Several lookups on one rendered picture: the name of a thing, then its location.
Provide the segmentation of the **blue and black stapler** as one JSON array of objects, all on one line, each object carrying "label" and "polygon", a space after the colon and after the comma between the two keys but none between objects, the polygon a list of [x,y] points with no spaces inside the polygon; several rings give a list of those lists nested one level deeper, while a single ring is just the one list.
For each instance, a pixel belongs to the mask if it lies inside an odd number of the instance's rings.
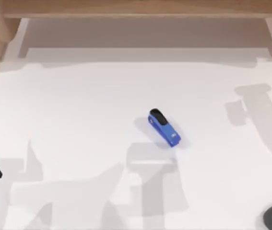
[{"label": "blue and black stapler", "polygon": [[160,134],[160,136],[163,137],[170,147],[176,146],[181,141],[181,136],[171,126],[159,109],[153,108],[150,110],[148,122]]}]

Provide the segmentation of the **wooden cupboard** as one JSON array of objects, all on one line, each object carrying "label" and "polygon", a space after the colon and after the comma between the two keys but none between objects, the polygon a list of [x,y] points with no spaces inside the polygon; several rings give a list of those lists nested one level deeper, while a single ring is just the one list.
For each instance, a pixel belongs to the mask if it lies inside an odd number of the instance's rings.
[{"label": "wooden cupboard", "polygon": [[0,0],[0,59],[22,18],[272,18],[272,0]]}]

